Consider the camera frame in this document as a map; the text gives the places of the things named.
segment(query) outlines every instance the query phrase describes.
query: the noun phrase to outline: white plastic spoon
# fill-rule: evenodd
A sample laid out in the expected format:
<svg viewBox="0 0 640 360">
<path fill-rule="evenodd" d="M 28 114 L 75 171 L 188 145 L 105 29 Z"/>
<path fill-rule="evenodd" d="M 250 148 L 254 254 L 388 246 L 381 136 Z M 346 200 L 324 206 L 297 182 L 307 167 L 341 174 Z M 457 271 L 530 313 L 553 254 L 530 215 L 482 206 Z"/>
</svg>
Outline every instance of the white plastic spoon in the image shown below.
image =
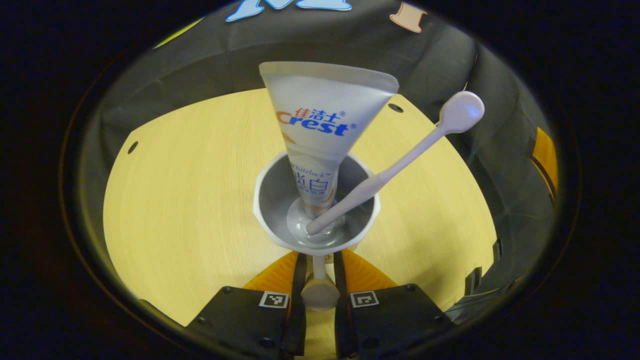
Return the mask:
<svg viewBox="0 0 640 360">
<path fill-rule="evenodd" d="M 391 167 L 379 174 L 367 178 L 356 186 L 344 199 L 331 207 L 307 225 L 307 232 L 317 234 L 327 225 L 335 221 L 349 210 L 374 197 L 402 169 L 427 151 L 441 137 L 451 133 L 464 133 L 484 115 L 484 104 L 480 98 L 468 91 L 460 91 L 453 95 L 440 110 L 440 121 L 410 152 L 404 155 Z"/>
</svg>

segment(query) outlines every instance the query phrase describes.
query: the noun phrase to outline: black fabric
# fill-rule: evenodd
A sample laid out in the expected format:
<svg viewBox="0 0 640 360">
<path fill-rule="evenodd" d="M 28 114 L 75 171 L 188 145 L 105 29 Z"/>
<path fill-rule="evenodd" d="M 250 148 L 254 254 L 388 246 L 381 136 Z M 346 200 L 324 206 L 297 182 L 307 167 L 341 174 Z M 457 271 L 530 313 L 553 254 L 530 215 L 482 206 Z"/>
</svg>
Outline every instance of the black fabric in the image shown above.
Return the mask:
<svg viewBox="0 0 640 360">
<path fill-rule="evenodd" d="M 397 1 L 350 3 L 348 12 L 266 5 L 256 16 L 225 22 L 237 8 L 231 4 L 149 49 L 113 83 L 93 113 L 79 166 L 81 191 L 104 193 L 111 166 L 133 129 L 198 101 L 264 87 L 261 62 L 364 67 L 394 75 L 399 93 L 433 122 L 443 103 L 465 87 L 483 99 L 483 120 L 467 133 L 448 136 L 480 185 L 503 242 L 501 260 L 487 271 L 478 291 L 522 275 L 544 248 L 554 217 L 546 184 L 526 156 L 536 127 L 552 135 L 534 97 L 503 61 L 437 17 L 423 16 L 422 32 L 413 33 L 389 20 Z M 79 199 L 88 209 L 84 220 L 98 232 L 97 251 L 106 254 L 103 197 Z"/>
</svg>

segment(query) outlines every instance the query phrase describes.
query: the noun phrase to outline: light wood surface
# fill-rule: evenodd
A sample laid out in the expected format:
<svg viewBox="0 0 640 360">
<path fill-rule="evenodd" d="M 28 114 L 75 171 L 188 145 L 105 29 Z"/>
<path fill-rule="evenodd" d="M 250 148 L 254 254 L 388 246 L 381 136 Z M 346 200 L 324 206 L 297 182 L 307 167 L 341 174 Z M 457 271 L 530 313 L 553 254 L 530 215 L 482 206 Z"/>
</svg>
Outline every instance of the light wood surface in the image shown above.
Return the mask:
<svg viewBox="0 0 640 360">
<path fill-rule="evenodd" d="M 404 112 L 386 106 L 352 149 L 374 173 L 434 128 L 401 95 L 391 103 Z M 222 286 L 242 287 L 286 254 L 252 213 L 256 177 L 283 149 L 265 89 L 198 102 L 134 130 L 104 200 L 109 255 L 126 286 L 187 325 Z M 384 187 L 380 201 L 356 253 L 398 284 L 417 283 L 440 309 L 464 295 L 475 267 L 484 273 L 493 263 L 488 206 L 446 139 Z M 307 311 L 305 358 L 335 357 L 333 314 Z"/>
</svg>

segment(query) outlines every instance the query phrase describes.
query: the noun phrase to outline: screw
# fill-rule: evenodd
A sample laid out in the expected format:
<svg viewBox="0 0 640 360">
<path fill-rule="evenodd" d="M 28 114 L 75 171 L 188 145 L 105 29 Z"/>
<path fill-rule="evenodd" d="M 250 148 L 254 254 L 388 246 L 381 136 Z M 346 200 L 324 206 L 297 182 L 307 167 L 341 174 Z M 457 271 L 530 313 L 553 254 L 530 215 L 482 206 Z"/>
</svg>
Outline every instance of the screw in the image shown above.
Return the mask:
<svg viewBox="0 0 640 360">
<path fill-rule="evenodd" d="M 397 111 L 399 113 L 404 113 L 404 110 L 402 110 L 402 108 L 396 104 L 389 104 L 389 107 L 392 108 L 394 111 Z"/>
<path fill-rule="evenodd" d="M 264 348 L 273 348 L 274 346 L 276 346 L 276 343 L 271 338 L 262 338 L 260 339 L 260 346 Z"/>
<path fill-rule="evenodd" d="M 133 150 L 136 149 L 136 146 L 138 146 L 138 142 L 134 142 L 131 144 L 131 147 L 129 148 L 129 151 L 127 151 L 127 154 L 130 154 L 133 152 Z"/>
</svg>

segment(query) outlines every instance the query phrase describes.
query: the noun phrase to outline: toothpaste tube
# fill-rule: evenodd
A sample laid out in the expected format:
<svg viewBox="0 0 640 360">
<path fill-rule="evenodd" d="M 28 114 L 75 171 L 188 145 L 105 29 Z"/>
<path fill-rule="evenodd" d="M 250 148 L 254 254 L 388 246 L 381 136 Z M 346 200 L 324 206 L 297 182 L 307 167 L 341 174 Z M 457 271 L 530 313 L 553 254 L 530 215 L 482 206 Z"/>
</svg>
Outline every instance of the toothpaste tube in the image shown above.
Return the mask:
<svg viewBox="0 0 640 360">
<path fill-rule="evenodd" d="M 338 167 L 353 144 L 397 93 L 383 72 L 326 63 L 261 63 L 305 213 L 333 205 Z"/>
</svg>

